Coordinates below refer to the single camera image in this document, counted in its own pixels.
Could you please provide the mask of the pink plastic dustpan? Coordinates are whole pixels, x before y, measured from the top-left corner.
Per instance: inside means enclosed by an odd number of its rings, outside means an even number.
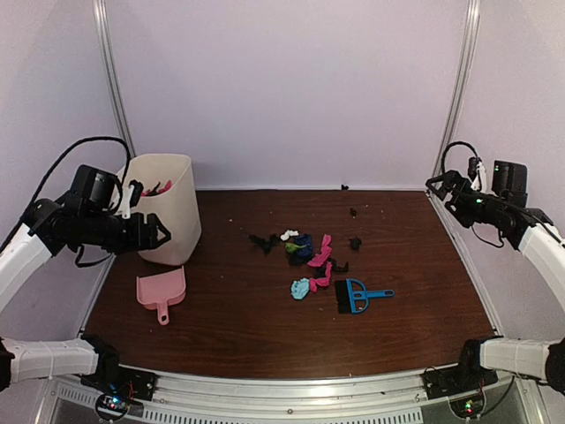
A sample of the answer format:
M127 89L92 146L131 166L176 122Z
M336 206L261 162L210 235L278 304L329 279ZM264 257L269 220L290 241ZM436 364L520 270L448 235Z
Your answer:
M147 310L155 310L162 326L170 322L169 307L185 299L185 268L136 279L137 301Z

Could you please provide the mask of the blue hand brush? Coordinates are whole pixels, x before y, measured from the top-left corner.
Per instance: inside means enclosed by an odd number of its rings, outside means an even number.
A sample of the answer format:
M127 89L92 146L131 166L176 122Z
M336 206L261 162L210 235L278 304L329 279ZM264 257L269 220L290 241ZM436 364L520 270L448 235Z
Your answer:
M394 298L393 290L369 291L355 278L335 282L335 298L339 314L362 314L373 299Z

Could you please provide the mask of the light blue paper scrap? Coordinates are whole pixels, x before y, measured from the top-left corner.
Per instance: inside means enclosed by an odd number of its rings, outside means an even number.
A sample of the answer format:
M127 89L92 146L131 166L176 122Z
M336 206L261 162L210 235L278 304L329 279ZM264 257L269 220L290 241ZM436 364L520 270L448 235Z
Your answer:
M310 279L301 278L295 280L290 287L290 294L294 300L304 299L310 292Z

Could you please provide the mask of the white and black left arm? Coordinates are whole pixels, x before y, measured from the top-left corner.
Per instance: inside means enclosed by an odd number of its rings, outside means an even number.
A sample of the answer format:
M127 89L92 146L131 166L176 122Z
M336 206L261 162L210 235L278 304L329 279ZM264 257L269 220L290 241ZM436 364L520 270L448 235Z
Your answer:
M17 229L1 249L1 305L6 307L27 280L64 248L82 256L86 246L111 255L155 250L172 236L157 214L131 211L142 191L133 180L124 187L118 176L81 165L69 191L52 201L32 201ZM1 340L1 387L16 382L84 375L108 392L127 383L119 354L96 336L67 341Z

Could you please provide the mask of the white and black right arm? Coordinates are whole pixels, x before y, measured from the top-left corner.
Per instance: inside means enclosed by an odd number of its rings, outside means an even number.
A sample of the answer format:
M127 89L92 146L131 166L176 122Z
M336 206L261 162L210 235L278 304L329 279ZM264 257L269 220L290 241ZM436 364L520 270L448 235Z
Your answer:
M448 170L426 181L428 191L444 202L464 228L476 223L492 225L500 238L527 259L564 304L564 238L539 208L528 208L527 167L496 161L492 191L483 193L470 181ZM507 337L470 339L453 370L453 383L472 389L488 371L504 371L531 378L564 393L564 341L526 341Z

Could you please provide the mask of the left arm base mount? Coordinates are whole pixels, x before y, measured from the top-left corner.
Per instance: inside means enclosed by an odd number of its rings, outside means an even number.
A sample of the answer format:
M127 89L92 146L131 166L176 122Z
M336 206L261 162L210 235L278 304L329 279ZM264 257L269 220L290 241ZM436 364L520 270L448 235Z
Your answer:
M103 423L115 423L128 413L142 413L143 401L154 397L156 374L120 364L118 351L98 336L81 335L98 355L96 369L79 375L80 383L99 392L94 411Z

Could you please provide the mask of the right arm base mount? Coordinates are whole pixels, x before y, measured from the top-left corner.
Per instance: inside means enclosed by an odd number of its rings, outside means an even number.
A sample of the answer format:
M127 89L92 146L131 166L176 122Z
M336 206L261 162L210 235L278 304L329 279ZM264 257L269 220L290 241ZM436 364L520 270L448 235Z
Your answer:
M487 411L485 389L498 382L495 371L480 365L481 343L467 340L454 366L427 367L421 374L427 398L448 398L451 412L459 419L482 418Z

